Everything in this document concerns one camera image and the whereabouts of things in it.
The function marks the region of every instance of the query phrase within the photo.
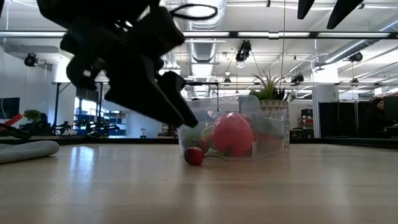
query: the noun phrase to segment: plastic bin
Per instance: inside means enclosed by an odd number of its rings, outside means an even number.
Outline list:
[[[203,139],[206,139],[210,144],[210,150],[206,155],[253,158],[268,156],[283,150],[285,110],[264,114],[261,110],[259,100],[254,96],[233,96],[219,98],[218,100],[219,107],[217,107],[217,99],[189,102],[188,105],[198,118],[199,124],[195,128],[181,126],[178,129],[182,154],[189,147],[201,147]],[[217,149],[213,144],[212,138],[208,137],[212,135],[214,125],[220,120],[220,117],[223,114],[231,113],[234,113],[236,117],[243,117],[246,120],[246,124],[251,126],[250,131],[252,131],[254,136],[251,148],[245,149],[245,153],[239,156]]]

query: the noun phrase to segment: gray cushion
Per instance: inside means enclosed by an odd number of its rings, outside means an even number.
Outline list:
[[[37,141],[20,145],[0,144],[0,164],[51,156],[60,150],[53,141]]]

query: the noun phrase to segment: green plant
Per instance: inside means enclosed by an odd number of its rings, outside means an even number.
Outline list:
[[[42,113],[38,110],[25,110],[24,117],[31,123],[40,121]]]
[[[287,100],[285,97],[285,88],[281,89],[280,86],[277,88],[278,83],[281,82],[281,78],[272,77],[271,74],[267,75],[265,71],[266,79],[264,80],[260,75],[252,74],[252,76],[260,79],[264,89],[252,90],[250,95],[257,97],[259,100]]]

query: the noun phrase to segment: table surface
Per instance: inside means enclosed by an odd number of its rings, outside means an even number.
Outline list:
[[[398,153],[291,145],[186,165],[175,145],[62,146],[0,166],[1,223],[398,223]]]

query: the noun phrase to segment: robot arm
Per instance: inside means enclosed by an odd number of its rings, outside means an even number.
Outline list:
[[[160,122],[194,127],[198,121],[182,98],[185,80],[174,72],[162,76],[161,56],[185,42],[173,17],[191,20],[211,19],[177,14],[159,6],[160,0],[37,0],[40,13],[66,28],[60,48],[74,58],[67,76],[77,87],[95,90],[95,78],[104,70],[112,101]],[[144,10],[150,13],[138,21]]]

